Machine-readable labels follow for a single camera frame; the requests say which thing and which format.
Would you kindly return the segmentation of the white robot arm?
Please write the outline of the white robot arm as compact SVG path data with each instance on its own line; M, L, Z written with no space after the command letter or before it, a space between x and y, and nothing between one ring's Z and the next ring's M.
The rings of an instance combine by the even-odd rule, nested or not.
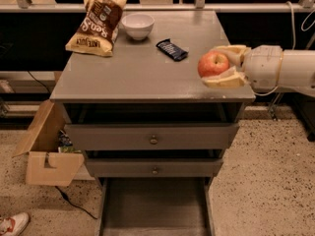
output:
M256 95L276 91L315 93L315 51L283 50L277 45L216 46L198 62L198 73L209 88L250 86Z

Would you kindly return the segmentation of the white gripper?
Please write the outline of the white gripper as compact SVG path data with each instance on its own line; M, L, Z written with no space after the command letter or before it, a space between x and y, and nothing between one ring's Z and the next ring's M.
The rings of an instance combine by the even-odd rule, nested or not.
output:
M260 45L254 49L242 44L221 45L214 50L227 56L230 63L240 67L238 72L235 66L217 76L203 77L202 82L209 88L232 89L244 87L247 77L254 90L270 90L277 83L283 58L280 46Z

